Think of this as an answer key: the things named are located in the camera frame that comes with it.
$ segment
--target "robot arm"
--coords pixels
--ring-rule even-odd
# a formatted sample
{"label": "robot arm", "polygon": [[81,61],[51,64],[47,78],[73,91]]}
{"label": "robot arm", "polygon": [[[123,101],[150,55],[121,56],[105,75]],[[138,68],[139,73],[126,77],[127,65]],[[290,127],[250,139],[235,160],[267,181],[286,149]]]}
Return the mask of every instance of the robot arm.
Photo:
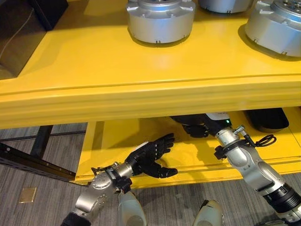
{"label": "robot arm", "polygon": [[274,136],[266,136],[254,143],[243,126],[232,129],[230,118],[226,113],[172,118],[181,123],[192,137],[206,137],[208,134],[216,137],[221,145],[215,149],[215,156],[218,159],[228,158],[229,163],[241,173],[245,182],[265,198],[280,219],[288,224],[301,223],[301,197],[282,176],[261,159],[255,149],[274,143],[276,141]]}
{"label": "robot arm", "polygon": [[62,226],[91,225],[111,196],[130,190],[131,176],[145,173],[155,178],[167,178],[177,174],[177,169],[161,167],[155,163],[163,154],[170,152],[173,142],[174,135],[168,134],[153,142],[141,144],[123,164],[115,162],[105,168],[92,168],[94,179],[80,194],[75,209],[64,219]]}

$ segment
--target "gray carpet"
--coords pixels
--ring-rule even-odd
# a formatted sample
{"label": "gray carpet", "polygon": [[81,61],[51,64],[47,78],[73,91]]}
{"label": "gray carpet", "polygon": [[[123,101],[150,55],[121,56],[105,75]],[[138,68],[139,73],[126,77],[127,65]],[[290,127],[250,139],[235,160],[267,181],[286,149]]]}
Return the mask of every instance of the gray carpet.
{"label": "gray carpet", "polygon": [[[85,129],[86,124],[55,126],[53,132]],[[34,135],[38,128],[0,130],[0,138]],[[51,137],[44,159],[76,171],[84,135]],[[33,140],[6,142],[29,152]],[[301,193],[301,174],[285,176]],[[18,203],[23,187],[36,186],[34,203]],[[0,225],[59,226],[74,206],[83,187],[0,165]],[[204,199],[215,199],[223,207],[225,226],[254,226],[275,219],[273,209],[244,181],[226,181],[196,185],[134,190],[149,226],[191,226]],[[115,226],[117,197],[113,197],[93,226]]]}

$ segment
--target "metal bracket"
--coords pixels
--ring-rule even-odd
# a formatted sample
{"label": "metal bracket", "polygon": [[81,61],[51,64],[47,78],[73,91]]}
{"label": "metal bracket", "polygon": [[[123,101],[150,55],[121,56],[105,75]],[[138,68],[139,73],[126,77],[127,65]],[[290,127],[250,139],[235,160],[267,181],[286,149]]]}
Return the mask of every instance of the metal bracket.
{"label": "metal bracket", "polygon": [[41,159],[45,152],[51,129],[52,126],[40,127],[31,154],[0,143],[0,164],[61,181],[69,182],[74,180],[75,172]]}

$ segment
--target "yellow shelf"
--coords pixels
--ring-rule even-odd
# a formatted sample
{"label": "yellow shelf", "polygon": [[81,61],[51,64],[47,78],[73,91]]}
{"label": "yellow shelf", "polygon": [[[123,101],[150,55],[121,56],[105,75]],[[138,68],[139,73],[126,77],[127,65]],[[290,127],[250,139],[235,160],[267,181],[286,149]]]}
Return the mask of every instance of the yellow shelf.
{"label": "yellow shelf", "polygon": [[[290,113],[287,117],[295,129],[294,132],[300,133],[301,124],[294,123],[300,121],[300,108],[287,108],[285,111]],[[267,135],[253,129],[243,112],[230,112],[230,117],[233,125],[244,124],[254,141]],[[281,174],[301,172],[301,147],[291,132],[291,126],[275,134],[275,144],[257,149],[260,156]],[[191,138],[179,123],[168,117],[160,117],[89,123],[74,182],[87,184],[94,177],[91,167],[105,167],[114,161],[123,162],[139,144],[171,132],[175,134],[175,145],[159,163],[167,167],[176,167],[178,175],[165,179],[139,175],[133,177],[133,187],[170,186],[241,178],[239,172],[233,169],[227,160],[215,158],[214,149],[219,144],[214,137]]]}
{"label": "yellow shelf", "polygon": [[197,7],[177,45],[137,43],[127,0],[71,0],[19,77],[0,81],[0,129],[301,105],[301,63],[255,50],[248,14]]}

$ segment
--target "white robot part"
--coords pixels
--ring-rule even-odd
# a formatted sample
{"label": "white robot part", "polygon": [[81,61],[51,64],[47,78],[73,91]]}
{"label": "white robot part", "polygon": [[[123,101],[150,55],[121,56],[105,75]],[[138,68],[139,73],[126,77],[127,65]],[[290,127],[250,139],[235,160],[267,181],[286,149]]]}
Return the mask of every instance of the white robot part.
{"label": "white robot part", "polygon": [[247,11],[254,0],[198,0],[198,4],[217,13],[239,13]]}
{"label": "white robot part", "polygon": [[191,0],[129,0],[128,28],[143,42],[170,43],[192,30],[195,3]]}
{"label": "white robot part", "polygon": [[245,31],[260,46],[301,57],[301,0],[258,1]]}

